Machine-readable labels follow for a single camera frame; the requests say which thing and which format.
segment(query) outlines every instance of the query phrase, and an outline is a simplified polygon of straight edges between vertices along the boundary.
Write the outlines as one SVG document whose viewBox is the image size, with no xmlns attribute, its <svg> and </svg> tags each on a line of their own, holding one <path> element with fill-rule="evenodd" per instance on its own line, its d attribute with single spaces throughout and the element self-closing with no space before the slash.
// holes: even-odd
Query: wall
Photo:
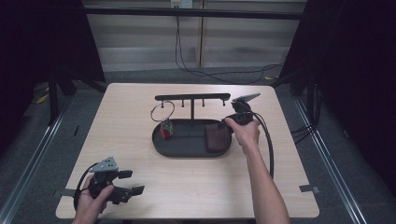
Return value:
<svg viewBox="0 0 396 224">
<path fill-rule="evenodd" d="M 86 6 L 170 7 L 169 0 L 83 2 Z M 302 12 L 304 6 L 304 0 L 193 1 L 193 8 L 224 10 Z M 88 18 L 105 71 L 177 67 L 175 17 L 89 15 Z M 297 26 L 297 21 L 179 18 L 183 60 L 188 67 L 282 63 Z"/>
</svg>

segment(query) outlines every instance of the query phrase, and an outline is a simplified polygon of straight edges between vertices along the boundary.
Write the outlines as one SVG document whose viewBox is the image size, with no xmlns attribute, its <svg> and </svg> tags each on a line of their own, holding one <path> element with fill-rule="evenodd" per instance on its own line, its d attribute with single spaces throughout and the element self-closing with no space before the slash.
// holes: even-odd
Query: wooden table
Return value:
<svg viewBox="0 0 396 224">
<path fill-rule="evenodd" d="M 93 163 L 113 156 L 120 170 L 133 170 L 131 178 L 116 179 L 122 188 L 145 185 L 142 195 L 128 203 L 109 203 L 101 218 L 114 219 L 188 219 L 188 218 L 253 218 L 246 157 L 234 134 L 230 150 L 215 159 L 175 159 L 159 154 L 151 140 L 158 124 L 150 111 L 158 104 L 156 95 L 224 93 L 231 99 L 260 92 L 249 102 L 267 124 L 274 146 L 275 182 L 288 207 L 290 217 L 316 217 L 319 213 L 312 192 L 301 193 L 299 186 L 308 185 L 300 157 L 290 135 L 276 93 L 271 87 L 179 84 L 111 84 L 67 183 L 75 189 L 83 172 Z M 190 102 L 174 101 L 171 119 L 189 119 Z M 218 119 L 234 113 L 231 100 L 196 102 L 196 119 Z M 162 118 L 171 107 L 156 109 Z M 262 131 L 260 148 L 269 167 L 268 145 Z M 73 218 L 71 197 L 62 197 L 56 215 Z"/>
</svg>

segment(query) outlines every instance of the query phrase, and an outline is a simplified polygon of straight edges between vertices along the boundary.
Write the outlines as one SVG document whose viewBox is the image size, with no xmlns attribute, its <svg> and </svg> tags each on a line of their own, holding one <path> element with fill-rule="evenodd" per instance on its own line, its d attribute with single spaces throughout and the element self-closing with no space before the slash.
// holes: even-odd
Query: hand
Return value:
<svg viewBox="0 0 396 224">
<path fill-rule="evenodd" d="M 226 118 L 225 122 L 233 129 L 235 132 L 236 140 L 238 140 L 239 145 L 247 154 L 248 150 L 258 149 L 259 144 L 259 121 L 254 119 L 247 125 L 239 125 L 233 119 Z"/>
<path fill-rule="evenodd" d="M 78 200 L 78 207 L 73 223 L 94 223 L 99 214 L 106 208 L 106 198 L 113 192 L 114 186 L 109 185 L 102 189 L 96 199 L 91 197 L 90 191 L 86 189 L 90 185 L 93 175 L 87 177 L 84 183 L 84 190 L 81 192 Z"/>
</svg>

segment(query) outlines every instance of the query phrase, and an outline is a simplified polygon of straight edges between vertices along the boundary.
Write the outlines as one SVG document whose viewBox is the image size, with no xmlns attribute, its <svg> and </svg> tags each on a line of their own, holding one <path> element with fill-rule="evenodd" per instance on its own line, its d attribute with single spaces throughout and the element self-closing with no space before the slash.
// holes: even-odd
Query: mug rack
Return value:
<svg viewBox="0 0 396 224">
<path fill-rule="evenodd" d="M 231 134 L 228 133 L 230 144 L 221 151 L 210 151 L 207 147 L 205 127 L 207 125 L 219 124 L 216 119 L 196 119 L 194 117 L 195 101 L 201 100 L 202 106 L 205 106 L 205 100 L 220 99 L 222 105 L 231 97 L 230 93 L 201 93 L 201 94 L 178 94 L 178 95 L 157 95 L 156 101 L 175 101 L 181 100 L 181 106 L 184 107 L 184 101 L 191 101 L 191 118 L 190 119 L 171 119 L 174 134 L 168 139 L 162 139 L 160 134 L 161 124 L 158 124 L 152 133 L 152 142 L 155 149 L 166 157 L 176 158 L 215 158 L 223 155 L 229 149 L 231 144 Z"/>
</svg>

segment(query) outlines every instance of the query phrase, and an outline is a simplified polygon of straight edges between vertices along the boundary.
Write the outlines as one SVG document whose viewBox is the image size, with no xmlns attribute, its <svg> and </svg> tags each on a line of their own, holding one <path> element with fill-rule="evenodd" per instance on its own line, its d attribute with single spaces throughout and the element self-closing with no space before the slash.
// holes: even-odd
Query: person's arm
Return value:
<svg viewBox="0 0 396 224">
<path fill-rule="evenodd" d="M 90 180 L 93 178 L 93 175 L 87 177 L 84 183 L 84 190 L 81 192 L 78 200 L 77 212 L 76 216 L 73 220 L 73 224 L 90 224 L 95 223 L 99 214 L 106 208 L 106 199 L 110 196 L 111 192 L 114 189 L 113 185 L 109 185 L 102 189 L 100 194 L 96 199 L 91 197 L 90 191 L 86 189 L 90 185 Z"/>
<path fill-rule="evenodd" d="M 256 222 L 263 223 L 290 223 L 288 210 L 280 195 L 259 149 L 259 125 L 257 120 L 241 126 L 233 119 L 226 119 L 233 128 L 236 139 L 247 156 L 247 169 L 250 177 L 250 186 L 253 199 L 253 209 Z"/>
</svg>

